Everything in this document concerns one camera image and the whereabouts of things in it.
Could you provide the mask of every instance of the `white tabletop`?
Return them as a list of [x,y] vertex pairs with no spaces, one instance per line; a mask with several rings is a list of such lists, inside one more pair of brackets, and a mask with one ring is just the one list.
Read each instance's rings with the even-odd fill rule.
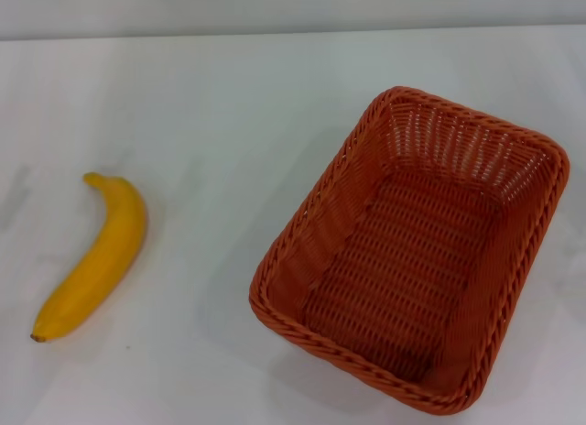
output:
[[[535,128],[570,183],[486,389],[406,407],[270,332],[248,286],[364,108],[407,85]],[[0,43],[0,423],[586,422],[586,27]],[[28,338],[103,219],[88,170],[144,193],[146,245],[71,336]]]

